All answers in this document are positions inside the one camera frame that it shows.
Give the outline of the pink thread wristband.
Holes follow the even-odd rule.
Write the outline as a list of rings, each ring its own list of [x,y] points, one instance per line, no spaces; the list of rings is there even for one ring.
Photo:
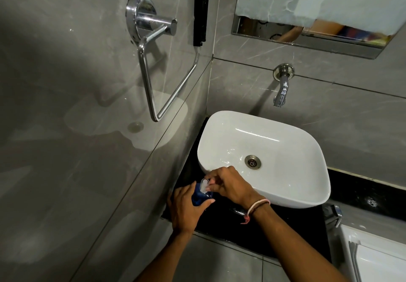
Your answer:
[[[270,205],[271,202],[270,202],[270,200],[268,200],[268,199],[261,199],[261,200],[256,201],[255,203],[253,203],[252,206],[248,209],[246,215],[243,217],[243,218],[244,218],[244,222],[242,222],[242,223],[240,223],[240,224],[241,224],[241,225],[246,225],[246,224],[248,224],[248,223],[250,222],[250,220],[251,220],[251,215],[254,213],[254,211],[255,211],[257,208],[259,208],[259,207],[261,207],[262,205],[264,205],[264,204]]]

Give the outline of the black vertical frame strip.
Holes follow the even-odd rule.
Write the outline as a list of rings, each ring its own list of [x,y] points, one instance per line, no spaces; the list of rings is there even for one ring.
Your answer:
[[[194,0],[194,47],[201,47],[206,41],[208,4],[209,0]]]

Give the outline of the person's right forearm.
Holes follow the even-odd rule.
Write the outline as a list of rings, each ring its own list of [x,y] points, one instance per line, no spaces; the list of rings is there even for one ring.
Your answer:
[[[260,225],[291,282],[349,282],[270,205],[262,205],[251,216]]]

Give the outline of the person's right hand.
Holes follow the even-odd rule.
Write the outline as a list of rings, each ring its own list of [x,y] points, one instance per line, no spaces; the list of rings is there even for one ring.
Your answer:
[[[227,198],[247,212],[258,200],[265,199],[237,172],[233,166],[220,167],[209,172],[204,179],[209,186],[225,186]]]

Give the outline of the person's left forearm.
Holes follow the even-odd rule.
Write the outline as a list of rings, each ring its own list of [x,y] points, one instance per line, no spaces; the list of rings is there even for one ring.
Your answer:
[[[162,251],[133,282],[172,282],[177,265],[193,231],[174,230]]]

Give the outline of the chrome basin drain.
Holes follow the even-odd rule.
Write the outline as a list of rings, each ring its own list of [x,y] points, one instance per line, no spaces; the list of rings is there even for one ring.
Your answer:
[[[252,170],[261,168],[261,160],[255,155],[248,155],[244,160],[246,166]]]

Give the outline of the white toilet cistern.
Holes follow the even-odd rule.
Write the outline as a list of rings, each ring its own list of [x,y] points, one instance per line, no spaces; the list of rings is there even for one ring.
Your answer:
[[[406,282],[406,244],[346,225],[339,233],[352,282]]]

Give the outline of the white ceramic wash basin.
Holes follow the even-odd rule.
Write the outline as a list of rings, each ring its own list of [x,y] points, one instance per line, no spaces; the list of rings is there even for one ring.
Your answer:
[[[244,162],[248,155],[257,156],[261,168],[248,168]],[[233,166],[258,193],[278,206],[315,207],[331,194],[318,142],[306,131],[278,121],[218,111],[205,125],[197,159],[205,174]]]

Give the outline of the wall mirror with steel frame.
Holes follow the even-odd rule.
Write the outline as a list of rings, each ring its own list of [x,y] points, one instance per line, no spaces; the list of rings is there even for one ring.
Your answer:
[[[375,59],[386,35],[318,19],[324,0],[237,0],[231,33],[262,41]]]

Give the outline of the chrome wall tap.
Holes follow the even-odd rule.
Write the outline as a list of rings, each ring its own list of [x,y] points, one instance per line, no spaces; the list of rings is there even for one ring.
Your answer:
[[[275,107],[281,108],[285,104],[286,95],[289,88],[289,80],[293,78],[294,75],[294,67],[287,63],[280,64],[273,70],[274,79],[280,82],[278,93],[273,99]]]

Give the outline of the chrome angle valve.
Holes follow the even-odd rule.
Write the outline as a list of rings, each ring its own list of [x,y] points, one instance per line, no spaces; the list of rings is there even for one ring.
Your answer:
[[[336,204],[324,204],[322,206],[324,221],[327,228],[338,228],[342,221],[342,210]]]

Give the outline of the blue plastic bottle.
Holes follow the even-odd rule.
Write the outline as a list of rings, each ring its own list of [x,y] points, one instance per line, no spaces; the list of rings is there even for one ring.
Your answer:
[[[207,192],[206,194],[202,194],[199,190],[200,188],[200,182],[197,182],[195,185],[195,190],[193,192],[193,195],[191,197],[192,204],[193,206],[198,206],[201,204],[204,200],[206,199],[211,199],[214,196],[213,192]]]

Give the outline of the person's left hand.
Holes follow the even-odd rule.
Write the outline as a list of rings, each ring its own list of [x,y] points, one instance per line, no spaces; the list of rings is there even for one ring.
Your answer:
[[[196,181],[185,187],[176,188],[168,194],[167,206],[170,209],[172,227],[176,234],[191,237],[203,214],[203,212],[195,212],[192,204],[191,197],[195,185]]]

